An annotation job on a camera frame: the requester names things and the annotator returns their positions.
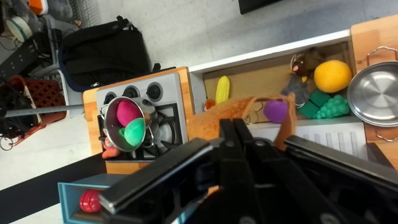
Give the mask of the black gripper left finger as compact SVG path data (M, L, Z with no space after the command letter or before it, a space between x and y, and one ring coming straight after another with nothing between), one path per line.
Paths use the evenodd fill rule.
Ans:
M99 195L99 203L111 215L117 215L130 202L138 200L211 150L213 147L209 142L194 139L103 191Z

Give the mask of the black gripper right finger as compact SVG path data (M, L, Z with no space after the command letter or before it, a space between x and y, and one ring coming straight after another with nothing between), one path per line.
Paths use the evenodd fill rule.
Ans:
M297 136L290 136L285 141L285 145L287 146L287 152L293 157L316 162L339 174L393 192L398 191L398 174L390 169L363 161Z

